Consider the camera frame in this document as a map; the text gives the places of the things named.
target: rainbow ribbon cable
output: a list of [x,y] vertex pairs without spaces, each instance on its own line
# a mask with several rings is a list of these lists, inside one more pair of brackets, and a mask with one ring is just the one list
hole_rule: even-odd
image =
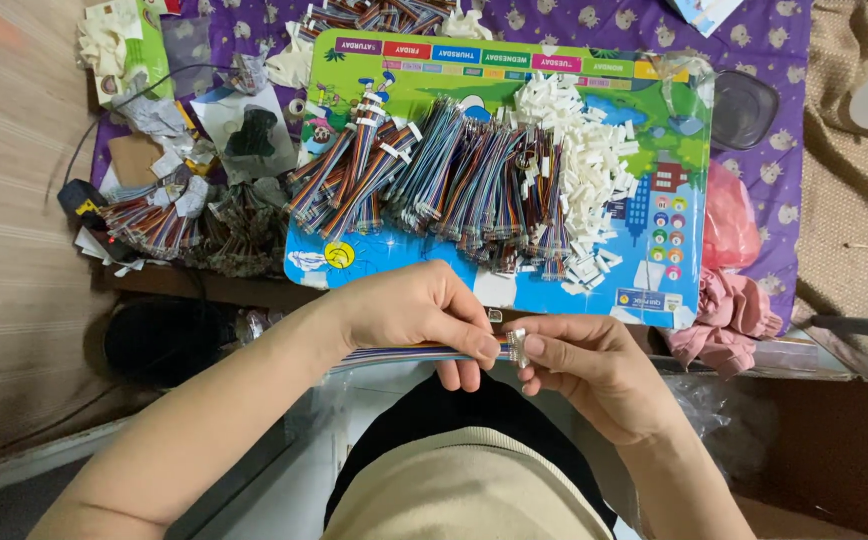
[[[527,367],[529,363],[524,356],[524,329],[518,328],[503,335],[496,335],[500,343],[499,361],[515,362],[518,367]],[[429,361],[469,361],[470,356],[458,352],[446,345],[425,342],[406,347],[378,347],[358,349],[349,354],[340,364],[331,368],[330,373],[337,373],[364,367],[368,365],[386,364],[392,362],[429,362]]]

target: cardboard box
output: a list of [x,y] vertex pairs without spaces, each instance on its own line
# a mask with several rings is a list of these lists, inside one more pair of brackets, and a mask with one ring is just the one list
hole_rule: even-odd
[[[138,73],[147,73],[147,86],[166,77],[171,68],[167,64],[164,36],[160,30],[160,15],[145,0],[110,0],[85,10],[88,19],[120,17],[130,20],[127,31],[127,58],[124,76],[94,76],[98,103],[110,108],[110,98],[124,92]],[[150,91],[152,99],[174,99],[174,83],[166,80]]]
[[[777,409],[763,467],[730,486],[757,538],[868,538],[868,379],[829,370],[789,378],[747,372],[727,384],[745,385]],[[574,435],[608,504],[654,538],[613,445],[580,416]]]

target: person's right hand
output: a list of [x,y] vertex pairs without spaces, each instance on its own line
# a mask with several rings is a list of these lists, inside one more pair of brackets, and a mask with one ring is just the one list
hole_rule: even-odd
[[682,428],[686,418],[654,365],[620,321],[603,315],[538,315],[504,326],[524,329],[533,362],[519,371],[523,391],[559,391],[615,445]]

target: purple tablecloth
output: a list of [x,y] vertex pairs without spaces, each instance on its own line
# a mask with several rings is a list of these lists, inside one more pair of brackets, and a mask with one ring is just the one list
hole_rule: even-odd
[[[770,136],[747,152],[712,151],[711,156],[737,173],[750,191],[757,226],[764,240],[760,257],[743,274],[758,280],[771,295],[771,308],[790,322],[797,278],[795,246],[799,233],[802,110],[810,3],[743,2],[709,38],[687,25],[659,0],[464,0],[464,8],[484,12],[481,21],[506,42],[590,46],[654,52],[693,49],[715,69],[740,69],[771,85],[780,109]],[[287,0],[185,0],[184,18],[211,17],[211,61],[230,66],[234,52],[257,54],[261,41],[272,52],[289,42],[284,23],[298,20],[307,4]],[[275,21],[268,24],[273,16]],[[235,36],[246,24],[249,37]],[[238,29],[242,35],[244,27]],[[303,90],[278,88],[285,105]],[[98,132],[91,180],[98,185],[110,163],[106,141],[128,129],[104,121]]]

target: cartoon sun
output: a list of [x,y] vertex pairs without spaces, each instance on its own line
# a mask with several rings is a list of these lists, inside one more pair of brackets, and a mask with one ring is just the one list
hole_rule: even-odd
[[354,248],[347,242],[328,242],[323,246],[323,257],[327,264],[344,269],[354,264]]

